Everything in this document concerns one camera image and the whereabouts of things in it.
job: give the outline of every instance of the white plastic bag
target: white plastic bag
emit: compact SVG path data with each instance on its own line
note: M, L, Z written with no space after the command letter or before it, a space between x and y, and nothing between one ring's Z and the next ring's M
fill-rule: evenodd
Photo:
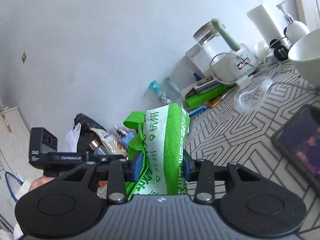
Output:
M81 123L77 123L73 130L68 132L65 136L66 143L61 149L62 152L77 152L77 144L80 136Z

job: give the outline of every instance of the finger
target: finger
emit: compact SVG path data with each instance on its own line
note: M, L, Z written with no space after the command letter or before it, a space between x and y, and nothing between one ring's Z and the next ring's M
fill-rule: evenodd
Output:
M45 177L45 176L42 176L36 180L34 180L32 183L31 183L31 186L29 188L29 192L37 187L40 187L42 186L43 184L46 184L47 182L53 180L54 178L51 178L51 177Z

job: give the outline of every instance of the green bag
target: green bag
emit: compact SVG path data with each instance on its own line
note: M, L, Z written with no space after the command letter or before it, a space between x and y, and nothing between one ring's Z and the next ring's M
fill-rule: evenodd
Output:
M129 142L128 158L143 152L139 181L127 182L128 199L133 194L187 194L183 177L183 143L190 118L177 104L162 106L146 112L132 112L124 121L138 134Z

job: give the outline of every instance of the paper towel roll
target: paper towel roll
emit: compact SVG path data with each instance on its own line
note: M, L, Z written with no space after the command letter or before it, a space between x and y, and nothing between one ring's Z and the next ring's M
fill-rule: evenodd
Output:
M266 3L247 12L247 16L255 24L268 46L273 39L278 40L284 37L278 22ZM281 43L285 47L289 45L286 39L281 40Z

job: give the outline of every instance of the white wall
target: white wall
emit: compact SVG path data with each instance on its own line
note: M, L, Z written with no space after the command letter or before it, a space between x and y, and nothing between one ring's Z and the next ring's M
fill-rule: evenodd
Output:
M159 106L146 96L218 17L252 47L262 40L246 12L283 0L0 0L0 94L28 126L63 139L77 113L107 129L131 111ZM294 0L287 0L297 17ZM21 56L26 52L27 60Z

